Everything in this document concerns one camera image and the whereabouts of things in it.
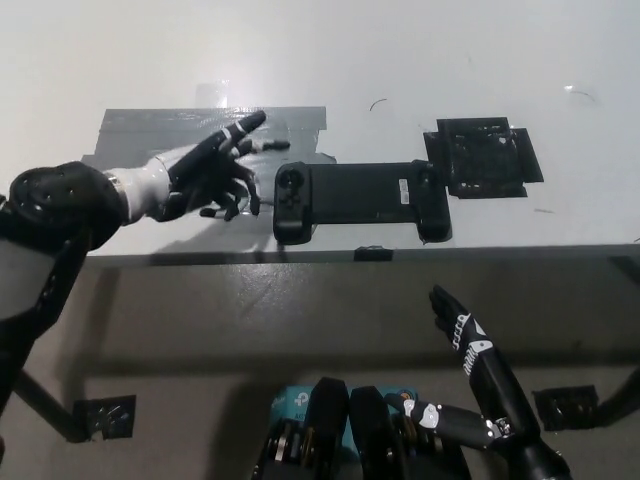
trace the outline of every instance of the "robotic arm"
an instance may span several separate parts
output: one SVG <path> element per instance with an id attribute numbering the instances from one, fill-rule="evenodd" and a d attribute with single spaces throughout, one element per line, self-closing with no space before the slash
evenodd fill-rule
<path id="1" fill-rule="evenodd" d="M 540 427 L 504 356 L 474 316 L 443 288 L 429 298 L 442 330 L 462 361 L 482 414 L 448 405 L 385 400 L 435 435 L 501 455 L 513 480 L 570 480 L 567 463 L 540 438 Z"/>
<path id="2" fill-rule="evenodd" d="M 173 220 L 212 202 L 229 221 L 247 196 L 258 215 L 253 172 L 237 160 L 289 148 L 286 141 L 246 138 L 265 120 L 256 111 L 141 168 L 99 172 L 72 162 L 28 170 L 13 181 L 9 197 L 0 196 L 0 415 L 35 340 L 57 321 L 87 253 L 120 226 L 144 216 Z"/>

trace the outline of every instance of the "table surface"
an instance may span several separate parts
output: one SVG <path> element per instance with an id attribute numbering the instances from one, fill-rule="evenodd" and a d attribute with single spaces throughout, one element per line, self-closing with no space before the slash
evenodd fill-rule
<path id="1" fill-rule="evenodd" d="M 2 10 L 5 192 L 27 168 L 94 152 L 108 109 L 218 103 L 326 107 L 317 152 L 339 163 L 424 159 L 422 132 L 436 119 L 506 116 L 528 129 L 545 178 L 526 185 L 527 198 L 449 197 L 453 237 L 442 244 L 423 245 L 411 224 L 322 225 L 279 251 L 268 213 L 228 224 L 192 214 L 122 229 L 94 261 L 348 260 L 370 245 L 394 259 L 638 252 L 632 0 L 36 0 Z M 224 91 L 198 99 L 203 84 Z"/>

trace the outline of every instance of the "gray floor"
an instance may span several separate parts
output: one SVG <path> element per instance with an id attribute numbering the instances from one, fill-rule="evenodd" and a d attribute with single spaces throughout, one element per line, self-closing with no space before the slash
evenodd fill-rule
<path id="1" fill-rule="evenodd" d="M 473 408 L 426 292 L 454 292 L 526 391 L 611 394 L 640 360 L 637 286 L 605 260 L 87 269 L 28 371 L 67 404 L 138 396 L 134 438 L 66 444 L 17 398 L 0 478 L 247 478 L 285 384 L 340 376 Z M 576 479 L 640 478 L 640 414 L 547 435 Z M 500 463 L 468 452 L 474 479 Z"/>

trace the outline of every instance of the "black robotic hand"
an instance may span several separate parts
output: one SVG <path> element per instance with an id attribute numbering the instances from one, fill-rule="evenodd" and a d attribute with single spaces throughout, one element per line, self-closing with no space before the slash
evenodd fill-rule
<path id="1" fill-rule="evenodd" d="M 286 150 L 290 146 L 285 140 L 245 138 L 265 120 L 265 113 L 256 111 L 197 145 L 170 150 L 152 159 L 160 160 L 165 166 L 172 187 L 169 200 L 151 216 L 164 222 L 205 207 L 200 210 L 200 215 L 215 217 L 218 210 L 208 207 L 215 202 L 225 210 L 224 219 L 229 221 L 240 213 L 239 205 L 247 198 L 251 213 L 258 215 L 260 198 L 255 175 L 238 160 L 247 154 Z"/>
<path id="2" fill-rule="evenodd" d="M 441 438 L 496 451 L 507 460 L 511 479 L 569 479 L 569 467 L 540 438 L 540 427 L 522 387 L 475 317 L 438 285 L 429 298 L 436 325 L 458 353 L 482 414 L 397 395 L 385 400 Z"/>

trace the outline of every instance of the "black scratch mark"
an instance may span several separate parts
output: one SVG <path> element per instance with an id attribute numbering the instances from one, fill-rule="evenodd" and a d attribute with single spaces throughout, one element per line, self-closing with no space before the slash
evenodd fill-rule
<path id="1" fill-rule="evenodd" d="M 371 104 L 371 107 L 369 108 L 369 111 L 373 110 L 373 107 L 375 107 L 377 104 L 379 104 L 380 102 L 386 102 L 388 99 L 386 98 L 381 98 L 380 100 L 376 100 L 375 102 L 373 102 Z"/>

